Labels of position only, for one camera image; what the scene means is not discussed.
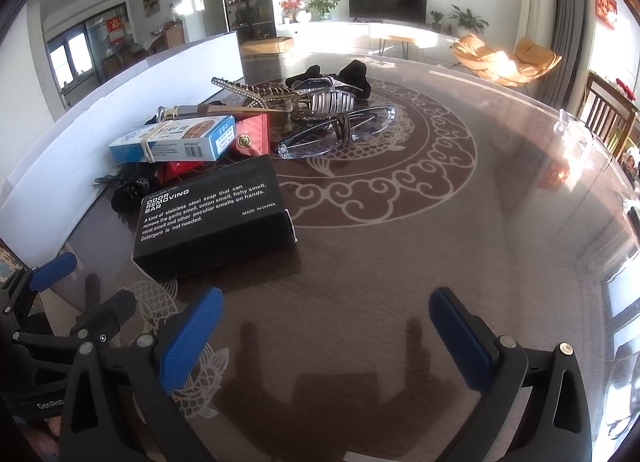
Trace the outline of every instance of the black box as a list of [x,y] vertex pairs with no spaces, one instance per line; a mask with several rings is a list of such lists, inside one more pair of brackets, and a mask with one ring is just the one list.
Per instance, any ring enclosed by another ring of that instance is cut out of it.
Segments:
[[271,159],[263,155],[145,197],[133,261],[164,282],[295,243]]

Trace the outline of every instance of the glass tabletop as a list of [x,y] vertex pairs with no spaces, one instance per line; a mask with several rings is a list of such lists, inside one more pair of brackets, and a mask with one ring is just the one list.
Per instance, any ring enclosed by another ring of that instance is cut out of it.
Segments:
[[[636,196],[622,170],[578,122],[467,74],[330,54],[249,58],[244,70],[250,84],[279,82],[354,58],[370,102],[398,114],[348,148],[274,159],[294,249],[159,285],[130,260],[136,217],[114,213],[105,192],[65,245],[78,270],[54,290],[80,310],[131,290],[126,344],[200,286],[222,289],[222,320],[174,394],[218,460],[425,461],[478,401],[428,317],[430,294],[449,286],[497,334],[573,346],[593,460],[607,460],[640,384],[638,238],[625,213]],[[492,460],[525,405],[521,395]]]

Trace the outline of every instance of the cardboard box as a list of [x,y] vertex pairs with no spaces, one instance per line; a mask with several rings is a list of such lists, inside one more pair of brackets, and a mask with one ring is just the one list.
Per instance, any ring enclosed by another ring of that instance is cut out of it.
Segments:
[[240,45],[240,54],[282,54],[293,48],[293,38],[281,36],[280,38],[252,39]]
[[132,258],[164,282],[295,242],[271,159],[263,155],[147,196]]
[[110,145],[117,163],[214,161],[236,139],[233,116],[164,121],[131,130]]

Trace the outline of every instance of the white cabinet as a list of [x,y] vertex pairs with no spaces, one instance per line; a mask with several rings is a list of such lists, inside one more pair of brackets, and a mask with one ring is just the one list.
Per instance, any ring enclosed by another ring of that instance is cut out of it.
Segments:
[[401,58],[402,41],[409,60],[450,66],[457,63],[451,51],[456,38],[430,30],[393,23],[308,22],[276,25],[278,36],[294,39],[296,52],[378,55],[385,42],[385,56]]

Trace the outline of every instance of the curtain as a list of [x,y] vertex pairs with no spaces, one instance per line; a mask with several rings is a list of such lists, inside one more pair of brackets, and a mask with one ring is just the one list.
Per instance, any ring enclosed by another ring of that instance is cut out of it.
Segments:
[[557,0],[522,0],[516,46],[522,38],[551,48],[556,21]]
[[551,50],[562,61],[547,74],[537,97],[553,108],[566,108],[580,58],[586,0],[558,0]]

